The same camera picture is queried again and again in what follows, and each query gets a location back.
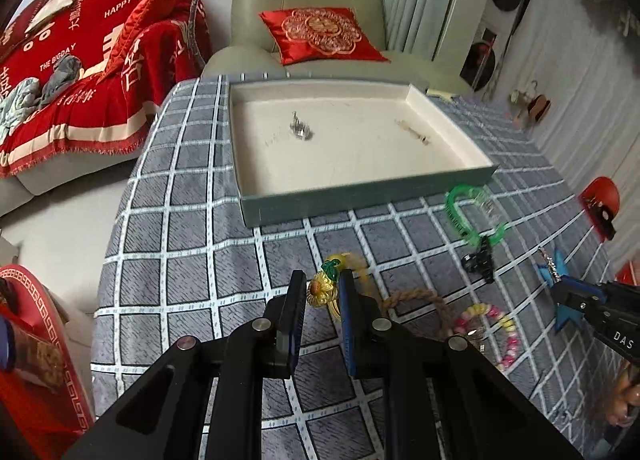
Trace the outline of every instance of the metal bolt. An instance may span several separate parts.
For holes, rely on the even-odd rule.
[[[175,343],[180,350],[191,350],[196,345],[196,338],[192,335],[183,335]]]
[[[254,319],[254,322],[251,323],[251,326],[258,332],[264,332],[265,330],[271,328],[271,321],[269,321],[265,317],[259,317],[258,319]]]
[[[379,317],[373,320],[371,326],[373,326],[373,329],[377,330],[378,332],[386,332],[391,328],[391,321],[389,321],[389,319],[386,319],[385,317]]]
[[[457,352],[461,352],[466,349],[467,346],[466,339],[460,337],[459,335],[454,335],[451,339],[449,339],[449,348],[455,350]]]

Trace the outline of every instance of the green leather armchair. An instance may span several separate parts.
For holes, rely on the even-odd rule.
[[[288,65],[280,64],[280,53],[269,29],[260,19],[264,10],[295,7],[349,7],[369,41],[389,62],[321,59]],[[442,71],[425,59],[386,50],[382,0],[232,0],[231,45],[216,52],[205,66],[203,76],[267,72],[294,77],[357,78],[412,83],[455,94],[471,91],[458,75]]]

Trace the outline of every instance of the tablecloth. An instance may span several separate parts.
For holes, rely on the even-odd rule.
[[[229,87],[239,80],[249,77],[176,85],[127,183],[95,312],[97,414],[181,335],[229,335],[284,293],[293,269],[311,278],[325,257],[348,251],[367,259],[383,298],[421,286],[454,312],[487,302],[511,313],[523,349],[507,378],[579,450],[589,450],[601,435],[601,398],[620,357],[589,328],[569,323],[555,334],[555,305],[534,266],[543,263],[536,249],[551,254],[558,246],[577,278],[598,282],[612,274],[574,193],[527,136],[500,108],[431,99],[499,165],[487,191],[509,229],[494,249],[496,281],[485,284],[460,265],[471,249],[447,221],[443,195],[245,228],[228,130]],[[475,205],[462,211],[480,230],[489,228]],[[437,314],[423,300],[402,302],[390,316],[417,335],[436,336]],[[496,330],[487,346],[493,362],[506,350]],[[263,458],[383,458],[382,384],[348,376],[340,327],[326,309],[307,308],[296,373],[266,379],[262,406]],[[207,433],[205,426],[202,452]]]

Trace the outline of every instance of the gray cord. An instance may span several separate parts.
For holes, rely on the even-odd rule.
[[[189,24],[188,24],[188,40],[187,45],[193,52],[193,55],[196,58],[196,62],[198,66],[202,70],[206,65],[206,61],[202,58],[202,54],[200,53],[200,49],[198,48],[198,43],[196,42],[196,11],[198,9],[198,0],[191,0],[191,7],[189,9]]]

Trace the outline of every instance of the box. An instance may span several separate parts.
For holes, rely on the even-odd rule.
[[[293,112],[309,140],[292,134]],[[481,186],[497,168],[413,85],[234,84],[229,119],[247,227]]]

